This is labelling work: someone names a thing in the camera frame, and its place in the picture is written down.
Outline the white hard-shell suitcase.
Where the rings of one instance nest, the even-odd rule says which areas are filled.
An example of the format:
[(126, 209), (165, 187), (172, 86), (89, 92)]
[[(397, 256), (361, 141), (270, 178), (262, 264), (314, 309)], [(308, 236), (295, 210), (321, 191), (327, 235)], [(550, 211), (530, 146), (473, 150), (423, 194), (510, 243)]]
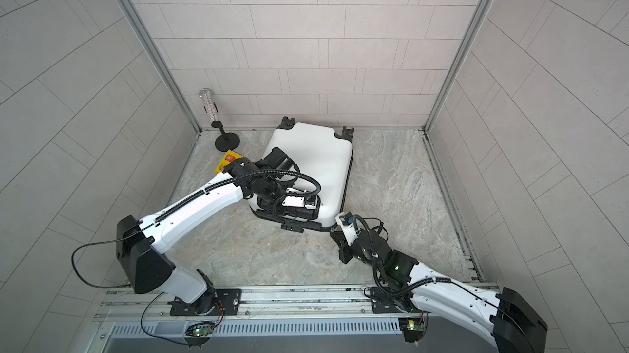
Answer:
[(329, 232), (335, 216), (344, 206), (347, 181), (352, 168), (354, 130), (334, 129), (298, 123), (284, 117), (274, 131), (262, 161), (272, 169), (298, 171), (315, 179), (321, 191), (315, 201), (303, 200), (289, 205), (286, 198), (277, 207), (283, 218), (280, 227), (302, 233), (305, 230)]

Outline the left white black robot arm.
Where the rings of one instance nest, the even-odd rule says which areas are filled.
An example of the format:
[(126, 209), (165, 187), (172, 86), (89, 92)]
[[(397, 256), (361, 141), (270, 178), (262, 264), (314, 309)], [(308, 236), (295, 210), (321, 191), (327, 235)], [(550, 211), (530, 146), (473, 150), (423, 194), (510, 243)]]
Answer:
[(270, 203), (278, 222), (278, 213), (286, 198), (298, 205), (319, 204), (321, 184), (298, 170), (285, 166), (288, 155), (274, 148), (265, 159), (253, 162), (235, 158), (205, 186), (152, 215), (137, 220), (128, 216), (117, 225), (116, 258), (130, 286), (137, 294), (160, 291), (206, 313), (215, 305), (217, 294), (209, 278), (201, 271), (177, 266), (166, 253), (181, 238), (214, 214), (257, 196)]

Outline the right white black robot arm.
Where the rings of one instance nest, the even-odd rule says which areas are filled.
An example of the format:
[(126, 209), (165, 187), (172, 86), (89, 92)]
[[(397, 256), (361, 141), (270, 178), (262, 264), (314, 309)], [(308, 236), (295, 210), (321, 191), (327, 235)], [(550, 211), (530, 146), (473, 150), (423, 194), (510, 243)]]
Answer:
[(368, 297), (406, 313), (439, 315), (494, 346), (499, 352), (545, 351), (548, 325), (522, 295), (465, 284), (393, 250), (375, 229), (341, 225), (330, 232), (339, 259), (357, 259), (372, 269)]

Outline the yellow triangular block holder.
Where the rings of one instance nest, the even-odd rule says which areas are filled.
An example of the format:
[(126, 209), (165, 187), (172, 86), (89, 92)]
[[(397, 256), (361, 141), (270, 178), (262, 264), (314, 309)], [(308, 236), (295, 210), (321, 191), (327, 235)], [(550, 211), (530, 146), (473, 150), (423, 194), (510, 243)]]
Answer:
[(232, 151), (232, 150), (228, 150), (225, 155), (222, 157), (222, 159), (220, 160), (219, 164), (216, 166), (216, 170), (215, 173), (219, 174), (221, 172), (224, 171), (224, 168), (226, 168), (227, 165), (233, 163), (234, 161), (236, 161), (237, 159), (242, 158), (242, 155)]

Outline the black stand with clear tube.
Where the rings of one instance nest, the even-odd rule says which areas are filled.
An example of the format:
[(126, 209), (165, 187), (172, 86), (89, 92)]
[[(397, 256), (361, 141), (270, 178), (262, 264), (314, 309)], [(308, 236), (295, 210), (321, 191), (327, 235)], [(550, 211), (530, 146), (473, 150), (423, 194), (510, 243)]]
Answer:
[(228, 133), (224, 129), (224, 125), (219, 118), (218, 108), (214, 103), (213, 91), (209, 88), (201, 89), (199, 98), (202, 100), (204, 111), (210, 118), (211, 127), (219, 130), (219, 136), (216, 138), (215, 146), (220, 152), (234, 151), (240, 144), (240, 138), (235, 133)]

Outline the right circuit board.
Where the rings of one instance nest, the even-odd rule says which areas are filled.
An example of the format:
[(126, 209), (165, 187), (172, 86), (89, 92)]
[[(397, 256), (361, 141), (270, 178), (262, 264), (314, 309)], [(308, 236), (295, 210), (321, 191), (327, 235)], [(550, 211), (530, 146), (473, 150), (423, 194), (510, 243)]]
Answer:
[(422, 318), (399, 318), (398, 324), (406, 343), (418, 343), (424, 337), (426, 323)]

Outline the circuit board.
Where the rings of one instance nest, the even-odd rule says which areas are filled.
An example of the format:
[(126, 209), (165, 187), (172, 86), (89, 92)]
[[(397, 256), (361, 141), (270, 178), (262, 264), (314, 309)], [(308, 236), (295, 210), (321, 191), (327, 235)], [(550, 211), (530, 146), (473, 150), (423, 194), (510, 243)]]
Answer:
[(199, 322), (194, 325), (190, 325), (185, 331), (185, 336), (187, 338), (209, 338), (214, 333), (215, 326), (215, 322)]
[(422, 318), (399, 318), (398, 324), (406, 343), (418, 343), (424, 337), (426, 323)]

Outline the left circuit board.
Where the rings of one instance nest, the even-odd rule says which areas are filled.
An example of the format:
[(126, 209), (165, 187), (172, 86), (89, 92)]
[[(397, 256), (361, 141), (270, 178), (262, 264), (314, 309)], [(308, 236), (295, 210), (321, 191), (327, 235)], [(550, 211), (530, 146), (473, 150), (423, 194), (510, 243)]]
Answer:
[(209, 338), (214, 333), (215, 326), (215, 322), (199, 322), (194, 325), (190, 325), (185, 331), (185, 336), (187, 338)]

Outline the aluminium mounting rail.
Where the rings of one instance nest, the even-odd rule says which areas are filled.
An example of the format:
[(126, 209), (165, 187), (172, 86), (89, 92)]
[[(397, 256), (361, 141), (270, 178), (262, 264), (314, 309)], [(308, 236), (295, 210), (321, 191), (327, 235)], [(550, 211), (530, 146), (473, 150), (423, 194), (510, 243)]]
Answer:
[[(349, 317), (396, 314), (399, 310), (371, 296), (367, 285), (250, 286), (221, 288), (218, 292), (228, 320)], [(172, 295), (155, 292), (136, 295), (129, 289), (108, 291), (98, 300), (95, 317), (133, 319), (144, 314), (159, 317), (193, 318), (192, 308)]]

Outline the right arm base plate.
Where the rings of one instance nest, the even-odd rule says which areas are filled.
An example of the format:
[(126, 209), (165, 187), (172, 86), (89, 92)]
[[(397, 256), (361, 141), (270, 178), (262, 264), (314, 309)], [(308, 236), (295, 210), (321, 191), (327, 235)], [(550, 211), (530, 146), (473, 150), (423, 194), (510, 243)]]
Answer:
[(363, 294), (370, 300), (375, 314), (422, 314), (422, 310), (412, 302), (413, 293), (393, 297), (382, 292), (378, 287), (367, 287)]

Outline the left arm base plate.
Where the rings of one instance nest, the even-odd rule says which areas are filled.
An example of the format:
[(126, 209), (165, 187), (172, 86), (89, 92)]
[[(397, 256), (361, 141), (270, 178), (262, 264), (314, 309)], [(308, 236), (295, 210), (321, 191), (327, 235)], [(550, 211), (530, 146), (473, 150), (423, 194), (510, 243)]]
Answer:
[(170, 316), (227, 316), (237, 315), (242, 289), (218, 288), (210, 293), (204, 293), (196, 302), (188, 304), (176, 297), (168, 302)]

